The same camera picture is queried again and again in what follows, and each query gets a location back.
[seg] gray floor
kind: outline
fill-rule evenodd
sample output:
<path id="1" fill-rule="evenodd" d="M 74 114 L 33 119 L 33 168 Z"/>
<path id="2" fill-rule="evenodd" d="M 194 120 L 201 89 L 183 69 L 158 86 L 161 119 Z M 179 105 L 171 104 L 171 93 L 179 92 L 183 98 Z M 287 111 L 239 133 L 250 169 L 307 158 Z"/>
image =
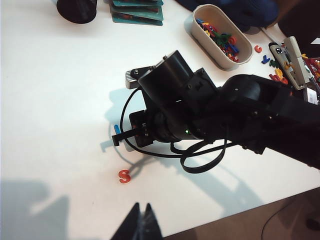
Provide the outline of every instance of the gray floor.
<path id="1" fill-rule="evenodd" d="M 320 187 L 164 239 L 260 240 L 264 227 L 264 240 L 320 240 L 319 225 Z"/>

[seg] stack of cards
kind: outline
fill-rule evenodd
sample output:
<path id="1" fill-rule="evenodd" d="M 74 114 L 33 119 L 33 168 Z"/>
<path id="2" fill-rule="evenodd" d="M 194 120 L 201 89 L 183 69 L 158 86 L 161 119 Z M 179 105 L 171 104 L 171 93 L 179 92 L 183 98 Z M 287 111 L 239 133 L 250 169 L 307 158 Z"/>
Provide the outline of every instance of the stack of cards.
<path id="1" fill-rule="evenodd" d="M 112 0 L 110 10 L 115 23 L 162 26 L 162 0 Z"/>

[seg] blue fabric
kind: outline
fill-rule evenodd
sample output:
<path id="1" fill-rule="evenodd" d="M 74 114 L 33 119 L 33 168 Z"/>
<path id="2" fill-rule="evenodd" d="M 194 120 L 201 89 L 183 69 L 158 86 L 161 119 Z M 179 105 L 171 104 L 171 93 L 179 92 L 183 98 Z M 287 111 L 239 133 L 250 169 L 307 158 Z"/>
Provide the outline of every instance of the blue fabric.
<path id="1" fill-rule="evenodd" d="M 176 0 L 185 8 L 193 11 L 197 6 L 213 4 L 242 30 L 251 26 L 266 27 L 278 16 L 278 5 L 274 0 Z"/>

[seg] white table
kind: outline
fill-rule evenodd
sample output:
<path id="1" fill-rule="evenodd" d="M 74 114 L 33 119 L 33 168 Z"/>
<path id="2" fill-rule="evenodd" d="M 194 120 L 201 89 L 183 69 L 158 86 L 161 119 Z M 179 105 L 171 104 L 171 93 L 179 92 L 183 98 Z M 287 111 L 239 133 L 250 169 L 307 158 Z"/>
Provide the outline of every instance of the white table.
<path id="1" fill-rule="evenodd" d="M 179 50 L 217 86 L 236 74 L 274 72 L 260 63 L 271 55 L 263 33 L 247 36 L 262 53 L 223 71 L 188 33 L 189 11 L 166 0 L 163 14 L 161 27 L 113 23 L 109 5 L 99 0 L 96 18 L 81 25 L 62 18 L 53 0 L 1 1 L 4 240 L 107 240 L 135 202 L 142 209 L 151 203 L 168 236 L 320 186 L 317 169 L 269 149 L 256 155 L 229 148 L 216 168 L 194 175 L 178 159 L 127 151 L 123 143 L 113 147 L 112 126 L 131 92 L 127 70 Z M 142 109 L 137 96 L 127 112 Z M 167 152 L 169 146 L 147 149 Z M 122 169 L 131 169 L 130 183 L 119 182 Z"/>

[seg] white oval container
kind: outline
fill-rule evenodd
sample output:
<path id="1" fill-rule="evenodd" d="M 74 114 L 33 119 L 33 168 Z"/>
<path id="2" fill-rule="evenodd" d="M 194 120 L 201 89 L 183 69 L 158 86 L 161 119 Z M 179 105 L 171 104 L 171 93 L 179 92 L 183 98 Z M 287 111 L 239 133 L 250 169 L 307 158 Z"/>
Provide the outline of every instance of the white oval container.
<path id="1" fill-rule="evenodd" d="M 229 59 L 199 26 L 196 19 L 201 19 L 214 26 L 219 34 L 226 33 L 234 36 L 236 38 L 235 46 L 239 49 L 237 55 L 239 62 L 234 62 Z M 253 48 L 248 38 L 239 30 L 230 18 L 215 5 L 200 5 L 193 11 L 191 34 L 223 69 L 235 69 L 240 64 L 248 62 L 252 57 Z"/>

